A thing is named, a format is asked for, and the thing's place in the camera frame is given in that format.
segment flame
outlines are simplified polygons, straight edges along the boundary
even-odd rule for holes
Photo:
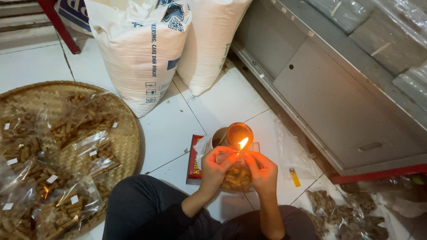
[[[245,138],[241,142],[239,142],[239,145],[240,145],[239,149],[240,150],[242,150],[246,146],[246,143],[248,143],[248,140],[249,140],[249,138]]]

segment floor tile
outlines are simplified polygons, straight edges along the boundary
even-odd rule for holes
[[[233,63],[226,60],[225,65],[228,67],[226,72],[221,71],[211,89],[199,97],[192,96],[179,76],[173,78],[207,134],[213,134],[222,126],[244,122],[269,109]]]
[[[190,151],[193,134],[204,135],[175,84],[151,112],[140,119],[145,137],[145,157],[141,173],[153,171]]]
[[[277,199],[279,205],[289,205],[300,196],[305,189],[307,189],[315,179],[300,179],[301,186],[295,187],[292,180],[285,180],[283,171],[283,164],[279,158],[277,137],[274,127],[274,119],[276,115],[272,110],[267,110],[260,115],[246,121],[245,123],[252,129],[254,133],[254,142],[260,143],[260,152],[268,157],[271,161],[275,162],[279,167],[278,180],[277,180]],[[294,151],[295,154],[303,154],[302,148],[300,149],[286,149]],[[317,168],[319,176],[322,171]],[[248,200],[255,209],[260,209],[259,197],[256,192],[246,193]]]
[[[0,54],[59,44],[53,26],[0,33]]]
[[[191,195],[197,191],[199,186],[185,184],[188,158],[189,153],[151,172],[149,175]],[[248,200],[242,193],[229,193],[223,191],[220,191],[206,208],[211,214],[211,217],[221,222],[253,211]]]
[[[90,38],[76,43],[82,53],[75,55],[70,52],[65,44],[62,44],[73,72],[74,80],[89,83],[116,94],[117,91],[105,69],[97,41],[94,38]]]
[[[0,92],[55,80],[73,80],[60,45],[0,55]]]
[[[71,36],[73,37],[74,41],[85,40],[85,39],[88,39],[88,38],[94,38],[92,35],[76,31],[76,30],[70,28],[69,26],[65,26],[65,28],[71,34]],[[61,36],[59,34],[58,34],[58,37],[59,37],[59,40],[61,41],[61,43],[64,43],[64,40],[61,38]]]

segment stack of packages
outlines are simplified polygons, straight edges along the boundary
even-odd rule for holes
[[[0,239],[70,237],[108,200],[102,179],[121,166],[110,135],[120,121],[112,96],[60,94],[62,109],[46,104],[0,118]],[[82,163],[77,170],[58,159],[64,151]]]
[[[388,215],[377,207],[369,194],[348,194],[346,201],[332,198],[325,190],[307,190],[306,193],[313,208],[300,209],[312,220],[319,239],[395,239]]]

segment person's hand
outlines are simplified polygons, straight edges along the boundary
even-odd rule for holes
[[[276,197],[277,165],[259,152],[247,151],[243,154],[243,158],[251,170],[254,187],[259,197]]]
[[[215,161],[215,157],[220,152],[234,152],[233,149],[226,146],[217,146],[212,149],[208,154],[202,157],[202,184],[199,191],[212,198],[224,180],[225,172],[237,160],[237,156],[232,155],[225,160],[221,165]]]

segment white sack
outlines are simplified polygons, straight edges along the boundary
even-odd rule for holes
[[[188,0],[193,14],[178,74],[194,96],[214,83],[252,0]]]
[[[175,73],[191,23],[187,1],[95,1],[86,7],[108,75],[135,115],[145,116]]]

